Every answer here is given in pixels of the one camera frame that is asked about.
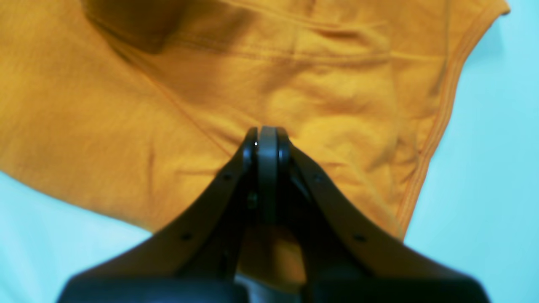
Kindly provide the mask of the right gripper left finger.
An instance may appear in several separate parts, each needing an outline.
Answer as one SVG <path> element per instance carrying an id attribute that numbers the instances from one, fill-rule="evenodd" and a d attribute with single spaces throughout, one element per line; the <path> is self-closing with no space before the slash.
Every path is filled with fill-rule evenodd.
<path id="1" fill-rule="evenodd" d="M 234 281 L 256 187 L 256 128 L 210 185 L 168 226 L 70 278 L 59 303 L 248 303 Z"/>

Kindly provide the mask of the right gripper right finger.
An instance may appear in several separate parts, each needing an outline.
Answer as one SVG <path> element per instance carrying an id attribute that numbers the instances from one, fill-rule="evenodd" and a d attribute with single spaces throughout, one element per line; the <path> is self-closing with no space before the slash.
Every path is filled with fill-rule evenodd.
<path id="1" fill-rule="evenodd" d="M 287 227 L 300 244 L 304 303 L 489 302 L 477 280 L 366 218 L 283 128 L 268 128 L 268 222 Z"/>

